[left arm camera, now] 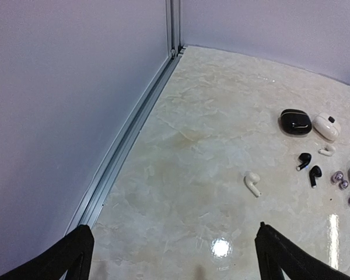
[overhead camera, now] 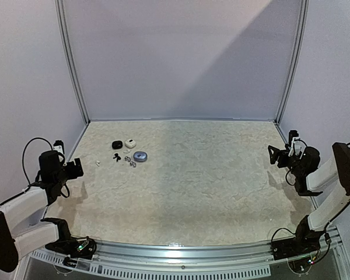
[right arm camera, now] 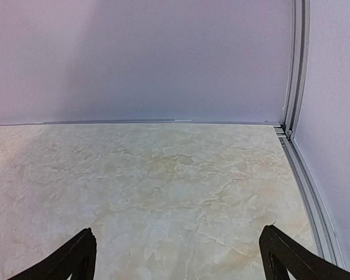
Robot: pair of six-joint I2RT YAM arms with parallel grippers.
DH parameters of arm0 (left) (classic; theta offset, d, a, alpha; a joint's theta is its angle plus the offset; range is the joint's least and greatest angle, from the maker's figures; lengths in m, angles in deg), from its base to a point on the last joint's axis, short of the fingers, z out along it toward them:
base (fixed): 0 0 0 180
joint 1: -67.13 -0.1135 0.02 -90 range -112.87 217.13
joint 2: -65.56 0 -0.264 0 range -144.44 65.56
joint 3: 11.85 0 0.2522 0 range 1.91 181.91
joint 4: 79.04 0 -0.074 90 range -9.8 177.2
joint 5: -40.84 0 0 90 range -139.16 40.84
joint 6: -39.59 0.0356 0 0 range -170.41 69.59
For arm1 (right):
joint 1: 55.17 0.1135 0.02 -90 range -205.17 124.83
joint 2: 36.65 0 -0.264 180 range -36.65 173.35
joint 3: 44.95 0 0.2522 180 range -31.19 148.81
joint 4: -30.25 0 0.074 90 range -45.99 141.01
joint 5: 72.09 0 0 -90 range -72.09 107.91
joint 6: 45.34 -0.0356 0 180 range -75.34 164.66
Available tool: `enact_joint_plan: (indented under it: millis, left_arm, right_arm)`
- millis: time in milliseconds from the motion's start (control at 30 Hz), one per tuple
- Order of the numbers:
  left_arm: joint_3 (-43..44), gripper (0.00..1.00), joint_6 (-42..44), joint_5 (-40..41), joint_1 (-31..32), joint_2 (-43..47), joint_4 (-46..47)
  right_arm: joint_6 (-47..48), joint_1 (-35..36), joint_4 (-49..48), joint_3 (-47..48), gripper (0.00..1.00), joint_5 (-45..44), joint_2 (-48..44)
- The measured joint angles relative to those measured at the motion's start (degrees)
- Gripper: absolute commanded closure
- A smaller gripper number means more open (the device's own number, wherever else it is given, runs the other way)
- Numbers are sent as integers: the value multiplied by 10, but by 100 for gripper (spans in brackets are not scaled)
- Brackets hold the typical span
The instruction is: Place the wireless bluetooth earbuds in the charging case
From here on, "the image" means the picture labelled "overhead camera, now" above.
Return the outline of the purple earbud charging case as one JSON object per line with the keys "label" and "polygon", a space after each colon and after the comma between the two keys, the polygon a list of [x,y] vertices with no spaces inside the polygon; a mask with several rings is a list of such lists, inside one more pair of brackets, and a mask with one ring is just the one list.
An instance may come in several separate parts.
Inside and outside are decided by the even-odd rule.
{"label": "purple earbud charging case", "polygon": [[146,152],[136,151],[133,158],[136,162],[145,162],[148,159],[148,154]]}

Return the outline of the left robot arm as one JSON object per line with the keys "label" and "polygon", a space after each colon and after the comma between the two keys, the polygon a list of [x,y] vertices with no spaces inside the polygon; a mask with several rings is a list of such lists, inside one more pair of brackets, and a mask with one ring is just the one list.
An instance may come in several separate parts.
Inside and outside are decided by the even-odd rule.
{"label": "left robot arm", "polygon": [[33,226],[23,222],[53,204],[63,195],[67,181],[83,176],[80,159],[66,162],[62,153],[48,150],[39,157],[38,180],[20,194],[0,203],[0,270],[12,272],[26,255],[44,246],[62,253],[79,252],[79,240],[72,237],[67,221],[39,219]]}

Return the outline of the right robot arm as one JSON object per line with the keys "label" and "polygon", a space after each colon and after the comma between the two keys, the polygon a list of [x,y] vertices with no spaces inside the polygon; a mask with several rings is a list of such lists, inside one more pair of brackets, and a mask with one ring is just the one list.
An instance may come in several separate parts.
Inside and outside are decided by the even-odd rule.
{"label": "right robot arm", "polygon": [[295,177],[294,188],[301,197],[317,197],[322,189],[333,186],[323,203],[297,225],[292,238],[271,240],[275,258],[298,256],[320,249],[320,237],[329,225],[350,205],[350,143],[336,142],[333,155],[323,164],[320,152],[307,146],[284,150],[268,146],[271,164],[286,168]]}

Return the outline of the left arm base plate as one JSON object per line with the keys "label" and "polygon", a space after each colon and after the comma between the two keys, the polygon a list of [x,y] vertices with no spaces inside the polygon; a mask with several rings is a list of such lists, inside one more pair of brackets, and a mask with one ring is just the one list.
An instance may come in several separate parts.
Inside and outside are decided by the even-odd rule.
{"label": "left arm base plate", "polygon": [[97,251],[97,243],[90,237],[71,238],[69,240],[55,241],[45,245],[47,250],[68,255],[70,258],[84,258],[91,260]]}

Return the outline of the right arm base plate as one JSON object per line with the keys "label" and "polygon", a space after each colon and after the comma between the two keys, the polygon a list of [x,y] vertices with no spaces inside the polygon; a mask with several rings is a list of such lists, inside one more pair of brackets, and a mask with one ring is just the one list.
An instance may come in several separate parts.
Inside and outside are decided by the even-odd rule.
{"label": "right arm base plate", "polygon": [[294,237],[291,237],[271,242],[271,253],[274,256],[274,260],[298,257],[312,252],[316,253],[320,251],[320,248],[320,241],[316,239],[299,242]]}

